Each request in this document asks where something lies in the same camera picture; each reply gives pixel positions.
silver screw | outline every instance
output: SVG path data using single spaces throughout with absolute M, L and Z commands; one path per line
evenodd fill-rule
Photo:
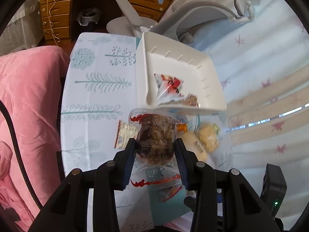
M 75 168 L 75 169 L 73 169 L 72 170 L 72 172 L 71 172 L 73 175 L 77 175 L 77 174 L 79 174 L 80 173 L 80 169 L 78 169 L 78 168 Z
M 239 175 L 239 171 L 238 171 L 238 169 L 236 169 L 236 168 L 233 168 L 233 169 L 231 170 L 231 173 L 232 173 L 233 175 Z
M 197 167 L 205 167 L 205 163 L 202 162 L 202 161 L 198 161 L 198 162 L 196 163 L 196 166 L 197 166 Z
M 114 165 L 115 165 L 115 162 L 113 160 L 109 160 L 108 162 L 106 162 L 107 167 L 113 167 Z

tablecloth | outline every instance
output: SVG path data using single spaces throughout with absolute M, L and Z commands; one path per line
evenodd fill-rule
M 140 39 L 105 33 L 82 33 L 71 54 L 61 107 L 61 150 L 65 175 L 74 168 L 93 170 L 118 152 L 114 149 L 118 121 L 128 122 L 137 108 L 136 49 Z M 213 167 L 232 167 L 231 142 L 224 114 L 188 116 L 194 131 L 201 121 L 221 128 L 220 148 L 212 156 Z M 115 192 L 121 231 L 144 231 L 189 211 L 183 205 L 184 187 L 165 205 L 154 201 L 153 192 L 129 184 Z M 87 225 L 92 231 L 93 191 L 90 190 Z

wooden desk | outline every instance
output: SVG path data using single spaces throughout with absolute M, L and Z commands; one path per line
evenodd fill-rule
M 54 36 L 60 38 L 59 46 L 74 40 L 82 28 L 78 25 L 76 18 L 79 11 L 86 8 L 98 7 L 101 11 L 101 25 L 106 24 L 116 18 L 122 16 L 122 13 L 115 0 L 40 0 L 41 17 L 44 29 L 46 43 L 55 45 Z M 159 21 L 169 8 L 173 0 L 129 0 L 136 9 L 138 14 L 143 17 L 152 18 Z M 48 20 L 48 11 L 50 10 L 50 25 Z

white curtain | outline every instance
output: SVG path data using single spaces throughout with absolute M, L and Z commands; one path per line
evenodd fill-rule
M 175 0 L 170 13 L 188 1 Z M 237 13 L 234 0 L 211 1 Z M 266 164 L 281 167 L 287 192 L 277 217 L 289 230 L 309 201 L 309 36 L 284 0 L 254 11 L 247 24 L 209 23 L 192 46 L 212 58 L 224 89 L 234 167 L 259 195 Z
M 43 38 L 39 0 L 26 0 L 0 37 L 0 55 L 36 47 Z

pink blanket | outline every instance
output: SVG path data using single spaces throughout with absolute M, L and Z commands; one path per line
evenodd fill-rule
M 0 99 L 8 109 L 31 184 L 44 205 L 60 184 L 56 129 L 69 57 L 56 46 L 43 46 L 0 57 Z M 0 203 L 12 207 L 27 231 L 39 212 L 20 172 L 8 126 L 0 114 Z

